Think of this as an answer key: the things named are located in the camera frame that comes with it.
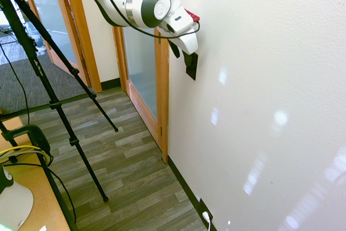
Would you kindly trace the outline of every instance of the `yellow cable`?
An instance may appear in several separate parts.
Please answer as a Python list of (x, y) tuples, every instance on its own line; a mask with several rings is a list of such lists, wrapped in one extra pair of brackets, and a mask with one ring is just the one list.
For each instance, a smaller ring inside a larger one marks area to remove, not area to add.
[[(15, 147), (11, 147), (9, 149), (0, 151), (0, 156), (2, 156), (3, 154), (5, 154), (5, 153), (7, 153), (9, 151), (13, 151), (13, 150), (16, 150), (16, 149), (23, 149), (23, 148), (31, 148), (31, 149), (34, 149), (34, 150), (42, 150), (41, 148), (36, 147), (36, 146), (15, 146)], [(46, 154), (46, 161), (49, 162), (48, 154), (45, 151), (43, 151), (43, 152)]]
[(0, 156), (9, 152), (9, 151), (16, 150), (16, 149), (22, 149), (22, 148), (31, 148), (31, 149), (35, 149), (35, 150), (41, 150), (41, 148), (36, 147), (36, 146), (15, 146), (15, 147), (11, 147), (9, 149), (0, 151)]
[(16, 151), (15, 153), (12, 153), (12, 154), (7, 154), (7, 155), (3, 155), (0, 157), (0, 161), (3, 160), (3, 159), (6, 159), (6, 158), (9, 158), (11, 156), (20, 156), (20, 155), (24, 155), (24, 154), (30, 154), (30, 153), (38, 153), (38, 154), (41, 154), (44, 156), (44, 160), (46, 162), (46, 164), (49, 163), (49, 156), (43, 152), (43, 151), (38, 151), (38, 150), (33, 150), (33, 151)]

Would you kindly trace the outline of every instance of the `black cable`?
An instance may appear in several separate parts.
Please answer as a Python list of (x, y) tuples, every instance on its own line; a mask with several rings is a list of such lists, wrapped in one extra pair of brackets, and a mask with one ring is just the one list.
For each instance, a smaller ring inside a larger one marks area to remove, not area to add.
[(27, 99), (27, 97), (26, 97), (25, 89), (24, 89), (24, 87), (23, 87), (21, 81), (19, 80), (19, 78), (18, 78), (18, 76), (17, 76), (17, 74), (16, 74), (16, 72), (15, 72), (13, 66), (12, 66), (12, 63), (11, 63), (10, 60), (8, 59), (8, 57), (7, 57), (6, 53), (5, 53), (5, 50), (4, 50), (4, 48), (2, 47), (1, 43), (0, 43), (0, 48), (1, 48), (2, 52), (4, 53), (4, 56), (5, 56), (6, 60), (9, 62), (10, 66), (11, 66), (11, 69), (12, 69), (13, 73), (15, 74), (18, 83), (21, 85), (22, 90), (23, 90), (23, 92), (24, 92), (25, 105), (26, 105), (26, 111), (28, 112), (28, 124), (29, 124), (29, 123), (30, 123), (29, 106), (28, 106), (28, 99)]
[(141, 33), (143, 33), (143, 34), (145, 34), (145, 35), (149, 35), (149, 36), (154, 37), (154, 38), (160, 38), (160, 39), (176, 39), (176, 38), (182, 37), (182, 36), (184, 36), (184, 35), (195, 34), (195, 33), (198, 32), (199, 29), (201, 28), (201, 25), (199, 24), (199, 22), (197, 22), (198, 28), (197, 28), (197, 30), (194, 31), (194, 32), (187, 32), (186, 34), (182, 34), (182, 35), (178, 35), (178, 36), (170, 36), (170, 37), (152, 35), (152, 34), (146, 32), (146, 31), (143, 31), (143, 30), (141, 30), (141, 29), (135, 27), (134, 25), (132, 25), (132, 24), (127, 20), (127, 18), (121, 13), (121, 11), (119, 10), (118, 6), (114, 3), (114, 1), (113, 1), (113, 0), (110, 0), (110, 2), (111, 2), (112, 5), (114, 6), (114, 8), (117, 10), (117, 12), (119, 13), (119, 15), (125, 20), (125, 22), (126, 22), (129, 26), (131, 26), (133, 29), (135, 29), (135, 30), (137, 30), (137, 31), (139, 31), (139, 32), (141, 32)]
[(19, 41), (16, 38), (14, 38), (13, 35), (11, 34), (12, 30), (5, 30), (2, 27), (0, 27), (0, 32), (6, 35), (10, 35), (14, 40), (16, 40), (17, 43), (19, 43)]
[(16, 166), (16, 165), (38, 166), (38, 167), (47, 169), (50, 173), (52, 173), (52, 174), (59, 180), (59, 182), (60, 182), (61, 185), (63, 186), (64, 190), (66, 191), (66, 194), (67, 194), (67, 196), (69, 197), (69, 200), (70, 200), (72, 209), (73, 209), (73, 211), (74, 211), (75, 223), (77, 222), (75, 206), (74, 206), (74, 204), (73, 204), (73, 202), (72, 202), (71, 196), (70, 196), (69, 192), (67, 191), (67, 189), (66, 189), (66, 187), (65, 187), (65, 185), (64, 185), (64, 183), (63, 183), (63, 181), (58, 177), (58, 175), (56, 175), (56, 174), (55, 174), (51, 169), (49, 169), (47, 166), (40, 165), (40, 164), (34, 164), (34, 163), (13, 163), (13, 164), (4, 165), (4, 167)]
[(49, 157), (50, 157), (50, 160), (49, 160), (49, 163), (48, 163), (47, 166), (50, 166), (52, 164), (53, 160), (54, 160), (54, 156), (49, 155)]

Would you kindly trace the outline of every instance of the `tripod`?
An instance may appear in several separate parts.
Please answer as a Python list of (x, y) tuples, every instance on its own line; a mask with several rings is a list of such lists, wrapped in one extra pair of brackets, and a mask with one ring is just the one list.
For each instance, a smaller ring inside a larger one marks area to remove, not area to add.
[[(72, 67), (72, 65), (69, 63), (69, 61), (66, 59), (66, 57), (63, 55), (63, 53), (60, 51), (59, 47), (56, 45), (56, 43), (52, 40), (51, 36), (45, 29), (45, 27), (42, 25), (40, 20), (35, 16), (35, 14), (31, 11), (30, 7), (27, 5), (27, 3), (24, 0), (14, 0), (21, 11), (27, 16), (29, 21), (32, 22), (32, 24), (35, 26), (37, 31), (41, 34), (41, 36), (49, 43), (49, 45), (53, 48), (53, 50), (56, 52), (56, 54), (59, 56), (61, 61), (65, 64), (65, 66), (68, 68), (70, 73), (75, 77), (75, 79), (78, 81), (78, 83), (82, 86), (84, 91), (88, 94), (88, 96), (92, 99), (92, 101), (95, 103), (95, 105), (99, 108), (99, 110), (102, 112), (102, 114), (105, 116), (105, 118), (108, 120), (108, 122), (111, 124), (111, 126), (114, 128), (115, 132), (118, 132), (118, 129), (113, 124), (109, 116), (105, 113), (105, 111), (102, 109), (100, 104), (96, 100), (96, 94), (92, 93), (88, 87), (84, 84), (84, 82), (81, 80), (81, 78), (78, 76), (79, 71)], [(13, 32), (15, 33), (19, 43), (23, 46), (23, 49), (28, 57), (29, 62), (31, 63), (32, 68), (34, 69), (36, 75), (40, 78), (44, 88), (46, 89), (48, 96), (50, 98), (49, 106), (51, 109), (56, 109), (67, 132), (69, 133), (69, 142), (71, 146), (75, 146), (83, 159), (85, 166), (87, 167), (93, 181), (95, 182), (100, 194), (102, 195), (103, 201), (107, 202), (108, 198), (105, 195), (94, 171), (91, 168), (90, 163), (88, 162), (88, 159), (86, 158), (80, 144), (79, 140), (76, 137), (63, 109), (62, 104), (57, 98), (56, 94), (54, 93), (54, 90), (49, 83), (47, 76), (45, 72), (43, 71), (43, 68), (41, 67), (41, 64), (37, 58), (36, 55), (36, 48), (35, 48), (35, 42), (32, 38), (30, 38), (26, 32), (25, 29), (19, 20), (19, 17), (17, 15), (16, 10), (14, 9), (11, 0), (0, 0), (0, 7), (3, 10), (6, 18), (9, 21), (10, 26), (12, 27)], [(11, 143), (12, 146), (17, 146), (16, 141), (14, 140), (15, 135), (11, 134), (11, 131), (8, 131), (5, 127), (5, 125), (0, 121), (0, 130), (3, 132), (2, 135), (5, 137), (7, 141)]]

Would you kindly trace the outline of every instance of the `red component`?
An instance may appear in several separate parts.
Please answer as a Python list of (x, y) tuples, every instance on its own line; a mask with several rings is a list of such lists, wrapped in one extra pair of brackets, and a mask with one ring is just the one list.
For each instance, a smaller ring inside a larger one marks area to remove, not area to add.
[(189, 10), (185, 9), (185, 11), (192, 17), (195, 23), (199, 22), (200, 17), (196, 16), (194, 13), (190, 12)]

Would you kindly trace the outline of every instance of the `black baseboard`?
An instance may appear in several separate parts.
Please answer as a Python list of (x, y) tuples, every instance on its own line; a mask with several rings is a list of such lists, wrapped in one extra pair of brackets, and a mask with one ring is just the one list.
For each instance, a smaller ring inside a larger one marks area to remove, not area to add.
[(101, 82), (102, 90), (112, 89), (120, 86), (120, 78), (115, 78), (114, 80)]
[[(202, 207), (201, 207), (199, 201), (197, 200), (196, 196), (194, 195), (194, 193), (190, 189), (190, 187), (187, 184), (187, 182), (185, 181), (184, 177), (179, 172), (178, 168), (175, 166), (175, 164), (172, 161), (170, 156), (168, 156), (168, 165), (169, 165), (169, 167), (171, 167), (174, 175), (177, 177), (180, 185), (183, 187), (186, 195), (188, 196), (189, 200), (191, 201), (193, 207), (196, 209), (196, 211), (197, 211), (199, 217), (201, 218), (201, 220), (203, 221), (205, 227), (208, 228), (209, 224), (206, 222), (206, 220), (202, 216), (202, 213), (204, 212), (204, 210), (202, 209)], [(211, 225), (211, 229), (210, 230), (211, 231), (217, 231), (216, 228), (214, 227), (214, 225)]]

